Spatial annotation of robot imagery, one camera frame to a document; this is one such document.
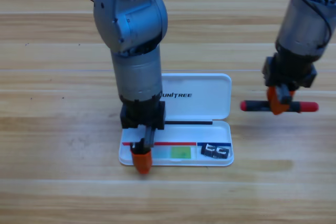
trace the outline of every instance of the red stripe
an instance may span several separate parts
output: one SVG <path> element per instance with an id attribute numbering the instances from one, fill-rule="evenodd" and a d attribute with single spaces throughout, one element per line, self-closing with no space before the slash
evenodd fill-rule
<path id="1" fill-rule="evenodd" d="M 126 143 L 126 142 L 123 142 L 122 145 L 124 146 L 130 146 L 131 143 Z M 197 143 L 195 142 L 156 142 L 154 143 L 154 145 L 157 145 L 157 146 L 170 146 L 170 145 L 188 145 L 188 146 L 196 146 Z"/>
<path id="2" fill-rule="evenodd" d="M 162 146 L 162 145 L 197 145 L 194 142 L 156 142 L 154 145 Z"/>

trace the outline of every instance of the silver cylinder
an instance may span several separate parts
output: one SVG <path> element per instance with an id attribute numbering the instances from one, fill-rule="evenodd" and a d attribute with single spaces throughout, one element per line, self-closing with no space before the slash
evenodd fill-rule
<path id="1" fill-rule="evenodd" d="M 336 6 L 311 3 L 321 10 L 334 31 Z M 318 46 L 322 45 L 327 37 L 328 29 L 324 20 L 302 0 L 291 0 L 277 43 L 294 54 L 315 57 L 323 54 L 325 48 L 318 48 Z"/>
<path id="2" fill-rule="evenodd" d="M 119 96 L 147 101 L 162 94 L 160 46 L 144 55 L 124 57 L 112 53 Z"/>

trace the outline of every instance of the red handle end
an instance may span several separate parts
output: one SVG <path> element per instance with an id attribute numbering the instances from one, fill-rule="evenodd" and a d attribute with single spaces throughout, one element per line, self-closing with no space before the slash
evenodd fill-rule
<path id="1" fill-rule="evenodd" d="M 245 102 L 245 101 L 242 101 L 242 102 L 240 103 L 240 109 L 241 109 L 242 111 L 246 111 L 246 109 L 247 109 L 247 105 L 246 105 L 246 102 Z"/>
<path id="2" fill-rule="evenodd" d="M 316 102 L 300 102 L 301 112 L 316 112 L 319 105 Z"/>

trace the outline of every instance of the case lid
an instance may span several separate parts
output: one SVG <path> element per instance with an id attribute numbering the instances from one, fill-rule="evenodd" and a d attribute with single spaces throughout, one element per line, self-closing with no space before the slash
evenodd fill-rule
<path id="1" fill-rule="evenodd" d="M 153 166 L 230 165 L 234 161 L 230 126 L 224 121 L 212 121 L 229 115 L 230 77 L 217 73 L 168 73 L 162 79 L 166 122 L 176 122 L 155 131 Z M 144 135 L 145 127 L 141 125 L 122 130 L 119 148 L 122 164 L 133 165 L 130 144 Z"/>
<path id="2" fill-rule="evenodd" d="M 222 73 L 164 73 L 166 121 L 212 121 L 228 117 L 231 78 Z"/>

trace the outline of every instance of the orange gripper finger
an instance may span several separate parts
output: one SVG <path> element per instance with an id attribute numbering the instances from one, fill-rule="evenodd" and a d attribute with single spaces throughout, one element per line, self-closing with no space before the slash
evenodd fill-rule
<path id="1" fill-rule="evenodd" d="M 291 96 L 294 96 L 295 91 L 289 92 Z M 269 107 L 274 115 L 279 115 L 283 112 L 289 110 L 289 104 L 281 104 L 277 97 L 276 87 L 269 87 L 267 90 L 267 99 L 269 102 Z"/>
<path id="2" fill-rule="evenodd" d="M 132 152 L 133 165 L 140 174 L 148 174 L 152 167 L 152 151 L 146 154 L 134 154 Z"/>

